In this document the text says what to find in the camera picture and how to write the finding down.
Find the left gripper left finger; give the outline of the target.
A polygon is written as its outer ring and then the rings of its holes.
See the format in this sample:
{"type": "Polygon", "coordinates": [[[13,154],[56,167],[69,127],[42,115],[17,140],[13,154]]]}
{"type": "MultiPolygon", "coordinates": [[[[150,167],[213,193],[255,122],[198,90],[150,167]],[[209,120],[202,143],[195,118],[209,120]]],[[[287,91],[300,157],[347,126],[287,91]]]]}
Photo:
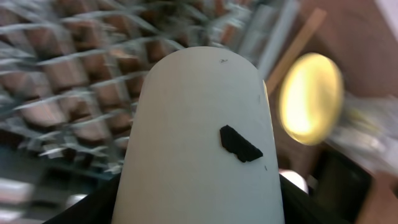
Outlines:
{"type": "Polygon", "coordinates": [[[44,224],[110,224],[121,174],[44,224]]]}

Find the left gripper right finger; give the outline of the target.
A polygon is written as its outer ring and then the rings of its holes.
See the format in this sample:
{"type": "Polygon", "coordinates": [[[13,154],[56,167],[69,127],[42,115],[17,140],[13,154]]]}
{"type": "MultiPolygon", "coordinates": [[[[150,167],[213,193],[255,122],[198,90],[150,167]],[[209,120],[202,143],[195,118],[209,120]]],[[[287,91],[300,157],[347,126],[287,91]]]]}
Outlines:
{"type": "Polygon", "coordinates": [[[318,206],[304,191],[279,175],[285,224],[349,224],[318,206]]]}

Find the white cup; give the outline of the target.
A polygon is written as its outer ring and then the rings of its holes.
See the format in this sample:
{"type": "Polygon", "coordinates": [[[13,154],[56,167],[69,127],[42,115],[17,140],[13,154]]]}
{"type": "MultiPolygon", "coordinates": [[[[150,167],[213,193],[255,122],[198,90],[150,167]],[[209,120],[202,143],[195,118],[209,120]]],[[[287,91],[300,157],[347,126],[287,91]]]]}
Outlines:
{"type": "Polygon", "coordinates": [[[229,50],[191,47],[151,68],[112,221],[284,222],[269,104],[251,62],[229,50]]]}

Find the wooden chopstick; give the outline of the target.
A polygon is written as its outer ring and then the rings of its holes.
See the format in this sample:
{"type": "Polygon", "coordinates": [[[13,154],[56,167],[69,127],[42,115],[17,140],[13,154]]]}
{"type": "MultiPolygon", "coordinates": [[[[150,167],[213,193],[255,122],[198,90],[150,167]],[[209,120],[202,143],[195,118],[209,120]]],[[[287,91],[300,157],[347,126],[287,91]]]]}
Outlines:
{"type": "Polygon", "coordinates": [[[272,73],[269,75],[269,78],[264,83],[268,96],[273,93],[278,84],[283,80],[290,66],[294,63],[300,52],[325,20],[326,15],[327,12],[323,9],[315,8],[310,17],[305,21],[298,34],[294,37],[272,73]]]}

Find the white bowl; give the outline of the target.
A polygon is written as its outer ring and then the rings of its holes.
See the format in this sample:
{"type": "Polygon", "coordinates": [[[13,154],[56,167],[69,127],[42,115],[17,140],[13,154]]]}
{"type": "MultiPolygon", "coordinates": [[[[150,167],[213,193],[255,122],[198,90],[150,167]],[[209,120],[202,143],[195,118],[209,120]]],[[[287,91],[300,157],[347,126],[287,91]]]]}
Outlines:
{"type": "Polygon", "coordinates": [[[295,171],[287,169],[279,169],[279,174],[285,177],[291,183],[293,183],[296,187],[304,191],[306,194],[308,194],[307,182],[301,175],[299,175],[295,171]]]}

